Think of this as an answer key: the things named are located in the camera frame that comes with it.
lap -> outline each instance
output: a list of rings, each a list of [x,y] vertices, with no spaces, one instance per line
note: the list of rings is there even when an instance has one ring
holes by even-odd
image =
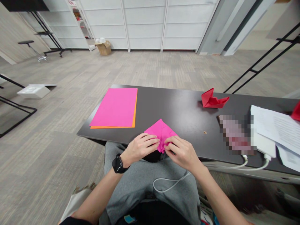
[[[124,150],[125,147],[121,144],[112,142],[106,143],[105,174],[112,168],[112,161],[116,155],[121,154]],[[159,193],[153,188],[153,181],[156,178],[178,180],[186,173],[187,171],[185,169],[175,164],[169,157],[156,163],[140,160],[139,162],[132,164],[132,166],[124,173],[113,192],[107,205],[108,215],[110,218],[115,217],[117,213],[120,213],[121,216],[124,215],[145,198],[146,192],[152,192],[158,200],[175,208],[186,219],[189,220],[189,218],[194,218],[194,223],[195,220],[198,219],[197,208],[200,205],[200,201],[198,198],[196,180],[193,175],[187,176],[174,188],[165,193]],[[159,180],[155,183],[155,187],[158,190],[166,190],[173,184],[174,182],[172,181]],[[120,204],[123,205],[123,209],[116,207],[116,205]]]

smartwatch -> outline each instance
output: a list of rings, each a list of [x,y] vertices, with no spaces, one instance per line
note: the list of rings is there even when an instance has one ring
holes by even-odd
[[[116,158],[112,162],[112,167],[115,173],[125,173],[128,168],[123,168],[123,162],[120,157],[121,154],[117,154]]]

person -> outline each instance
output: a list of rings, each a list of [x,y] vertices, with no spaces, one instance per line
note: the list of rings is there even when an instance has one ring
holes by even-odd
[[[127,148],[107,142],[104,178],[61,225],[199,224],[196,180],[220,224],[248,224],[188,141],[172,136],[165,141],[166,156],[162,160],[156,163],[143,160],[157,149],[159,142],[157,136],[147,133],[138,135]],[[173,183],[169,180],[159,180],[153,188],[156,178],[178,180],[183,176],[171,189]]]

charging cable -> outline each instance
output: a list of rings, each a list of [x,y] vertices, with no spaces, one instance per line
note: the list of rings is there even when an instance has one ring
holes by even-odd
[[[248,158],[247,155],[242,155],[245,159],[245,162],[240,165],[240,166],[236,166],[236,167],[226,167],[226,166],[219,166],[219,165],[205,165],[206,167],[213,167],[213,168],[222,168],[222,169],[236,169],[236,170],[244,170],[244,171],[255,171],[255,170],[261,170],[266,168],[269,165],[269,162],[271,161],[271,156],[264,154],[264,158],[266,159],[265,164],[262,167],[259,168],[255,168],[255,169],[239,169],[240,167],[245,166],[248,163]]]
[[[219,165],[212,165],[212,164],[205,165],[205,166],[206,167],[213,167],[213,168],[223,168],[223,169],[236,169],[236,168],[240,168],[240,167],[243,167],[243,166],[247,165],[247,163],[248,163],[248,157],[247,157],[247,155],[242,155],[242,156],[244,157],[245,162],[242,165],[239,165],[239,166],[226,167],[226,166],[219,166]]]
[[[255,170],[261,170],[261,169],[264,169],[264,168],[266,168],[266,167],[269,165],[269,162],[271,161],[271,156],[265,154],[265,155],[264,155],[264,158],[266,159],[266,162],[265,162],[265,164],[264,164],[262,167],[260,167],[260,168],[255,168],[255,169],[237,169],[237,170],[255,171]]]
[[[153,188],[154,188],[157,192],[159,192],[159,193],[167,192],[167,191],[171,190],[173,187],[175,187],[175,185],[178,184],[179,181],[183,180],[184,178],[186,178],[186,177],[187,177],[188,175],[190,175],[190,174],[191,174],[191,172],[188,172],[186,175],[184,175],[183,177],[181,177],[179,180],[172,180],[172,179],[167,179],[167,178],[157,178],[157,179],[155,179],[155,180],[153,181]],[[154,185],[154,183],[155,183],[156,181],[158,181],[158,180],[176,181],[176,183],[175,183],[173,186],[171,186],[170,188],[168,188],[167,190],[159,191],[159,190],[156,189],[156,187],[155,187],[155,185]]]
[[[224,166],[218,166],[218,165],[217,165],[217,166],[216,166],[216,165],[205,165],[205,166],[206,166],[206,167],[222,168],[222,169],[236,169],[236,170],[244,170],[244,171],[255,171],[255,170],[261,170],[261,169],[266,168],[266,167],[269,165],[269,162],[271,161],[271,156],[265,154],[265,155],[264,155],[264,158],[266,159],[266,162],[265,162],[265,164],[264,164],[262,167],[260,167],[260,168],[255,168],[255,169],[239,169],[240,167],[243,167],[243,166],[245,166],[245,165],[248,163],[248,157],[247,157],[247,155],[242,155],[242,156],[244,157],[245,162],[244,162],[242,165],[239,165],[239,166],[235,166],[235,167],[224,167]],[[167,178],[157,178],[157,179],[155,179],[155,180],[153,181],[153,188],[154,188],[157,192],[159,192],[159,193],[165,193],[165,192],[171,190],[173,187],[175,187],[175,185],[178,184],[179,181],[182,181],[184,178],[186,178],[186,177],[187,177],[188,175],[190,175],[190,174],[191,174],[191,172],[188,172],[186,175],[184,175],[183,177],[181,177],[179,180],[172,180],[172,179],[167,179]],[[168,188],[168,189],[166,189],[166,190],[164,190],[164,191],[160,191],[160,190],[156,189],[156,187],[155,187],[155,185],[154,185],[155,182],[158,181],[158,180],[176,181],[176,183],[173,184],[170,188]]]

bar stool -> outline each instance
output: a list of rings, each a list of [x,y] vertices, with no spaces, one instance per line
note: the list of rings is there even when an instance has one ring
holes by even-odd
[[[41,54],[38,53],[36,50],[34,50],[33,47],[30,46],[30,43],[33,43],[33,42],[34,42],[33,40],[29,40],[29,41],[21,41],[21,42],[18,42],[18,44],[27,44],[28,47],[32,48],[32,50],[37,54],[37,60],[38,60],[39,63],[40,63],[41,60],[47,61],[47,57],[46,57],[46,56],[41,55]]]

